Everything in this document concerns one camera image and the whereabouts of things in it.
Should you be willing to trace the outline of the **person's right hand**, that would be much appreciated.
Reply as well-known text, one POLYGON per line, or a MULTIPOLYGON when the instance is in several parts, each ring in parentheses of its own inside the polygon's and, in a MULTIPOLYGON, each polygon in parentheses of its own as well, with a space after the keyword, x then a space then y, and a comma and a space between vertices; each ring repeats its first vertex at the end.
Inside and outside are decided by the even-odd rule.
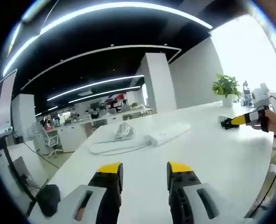
POLYGON ((276 113, 271 110, 264 110, 265 117, 269 119, 268 129, 276 135, 276 113))

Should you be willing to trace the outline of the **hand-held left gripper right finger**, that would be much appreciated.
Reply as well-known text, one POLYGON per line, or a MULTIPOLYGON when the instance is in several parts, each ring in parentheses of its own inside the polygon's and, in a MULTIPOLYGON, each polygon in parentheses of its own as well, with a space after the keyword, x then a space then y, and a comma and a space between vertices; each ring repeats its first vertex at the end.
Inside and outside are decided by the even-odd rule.
POLYGON ((216 224, 220 212, 193 169, 185 164, 167 162, 169 206, 174 224, 216 224))

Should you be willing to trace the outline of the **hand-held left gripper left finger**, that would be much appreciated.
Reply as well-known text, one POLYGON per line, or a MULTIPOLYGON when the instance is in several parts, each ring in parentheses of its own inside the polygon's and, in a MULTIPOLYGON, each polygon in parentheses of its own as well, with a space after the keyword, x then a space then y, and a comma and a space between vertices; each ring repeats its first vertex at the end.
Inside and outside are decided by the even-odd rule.
POLYGON ((58 204, 59 224, 115 224, 121 206, 123 164, 100 167, 87 185, 80 185, 58 204))

